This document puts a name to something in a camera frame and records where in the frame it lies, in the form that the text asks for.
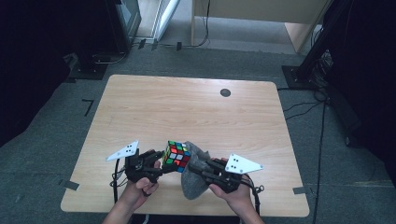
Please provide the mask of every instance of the black stand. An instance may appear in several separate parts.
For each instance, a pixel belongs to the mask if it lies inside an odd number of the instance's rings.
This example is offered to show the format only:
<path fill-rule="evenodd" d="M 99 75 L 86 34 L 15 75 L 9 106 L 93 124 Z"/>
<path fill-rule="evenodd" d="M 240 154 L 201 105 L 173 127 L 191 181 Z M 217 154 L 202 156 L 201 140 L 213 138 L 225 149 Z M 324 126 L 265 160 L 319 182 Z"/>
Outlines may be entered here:
<path fill-rule="evenodd" d="M 334 25 L 340 20 L 341 14 L 347 9 L 351 0 L 344 0 L 337 4 L 334 13 L 323 31 L 320 33 L 317 41 L 311 50 L 309 50 L 303 63 L 300 66 L 282 65 L 283 75 L 290 89 L 316 89 L 317 87 L 311 83 L 310 76 L 312 70 L 327 48 L 327 42 L 330 37 Z"/>
<path fill-rule="evenodd" d="M 90 66 L 81 66 L 81 63 L 77 62 L 68 78 L 102 80 L 106 70 L 106 63 L 92 63 Z"/>

